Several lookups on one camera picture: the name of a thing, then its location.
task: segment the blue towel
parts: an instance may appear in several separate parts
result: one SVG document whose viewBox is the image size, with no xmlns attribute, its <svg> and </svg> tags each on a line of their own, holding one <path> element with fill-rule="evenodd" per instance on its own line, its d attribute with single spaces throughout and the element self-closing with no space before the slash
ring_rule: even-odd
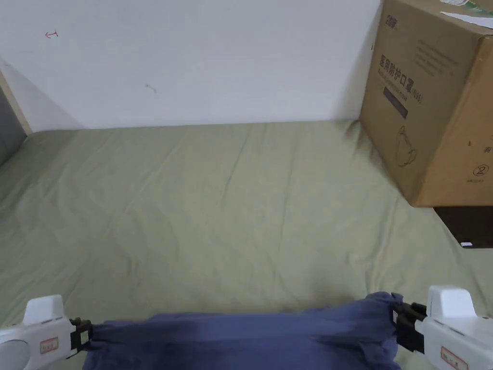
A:
<svg viewBox="0 0 493 370">
<path fill-rule="evenodd" d="M 397 370 L 390 305 L 373 293 L 337 308 L 271 315 L 157 315 L 94 325 L 83 370 Z"/>
</svg>

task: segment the white wall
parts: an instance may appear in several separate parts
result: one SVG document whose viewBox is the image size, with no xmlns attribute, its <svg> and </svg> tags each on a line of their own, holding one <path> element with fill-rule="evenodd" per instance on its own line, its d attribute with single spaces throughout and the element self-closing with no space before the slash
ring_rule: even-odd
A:
<svg viewBox="0 0 493 370">
<path fill-rule="evenodd" d="M 34 131 L 357 118 L 379 7 L 3 0 L 0 68 Z"/>
</svg>

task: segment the cardboard box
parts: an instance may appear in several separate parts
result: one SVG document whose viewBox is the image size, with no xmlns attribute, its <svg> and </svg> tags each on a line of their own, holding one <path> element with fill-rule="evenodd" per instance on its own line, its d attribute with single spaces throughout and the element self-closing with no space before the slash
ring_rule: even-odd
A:
<svg viewBox="0 0 493 370">
<path fill-rule="evenodd" d="M 487 13 L 385 1 L 361 121 L 411 205 L 491 206 L 493 30 L 441 12 Z"/>
</svg>

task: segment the bed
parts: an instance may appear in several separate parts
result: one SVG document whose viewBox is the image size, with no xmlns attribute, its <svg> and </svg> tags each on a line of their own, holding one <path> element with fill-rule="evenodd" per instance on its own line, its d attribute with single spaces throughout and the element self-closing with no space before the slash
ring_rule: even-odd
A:
<svg viewBox="0 0 493 370">
<path fill-rule="evenodd" d="M 51 294 L 98 323 L 374 291 L 425 303 L 429 285 L 452 284 L 492 313 L 493 252 L 409 206 L 358 122 L 30 134 L 0 167 L 0 249 L 1 326 Z"/>
</svg>

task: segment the chinese characters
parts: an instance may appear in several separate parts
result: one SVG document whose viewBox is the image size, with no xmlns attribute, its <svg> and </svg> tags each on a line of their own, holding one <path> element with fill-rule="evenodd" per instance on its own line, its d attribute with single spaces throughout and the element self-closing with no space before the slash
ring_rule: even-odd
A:
<svg viewBox="0 0 493 370">
<path fill-rule="evenodd" d="M 394 81 L 402 85 L 402 87 L 404 87 L 404 89 L 421 104 L 423 96 L 414 88 L 414 80 L 405 75 L 402 70 L 384 54 L 380 57 L 380 67 L 382 67 Z"/>
</svg>

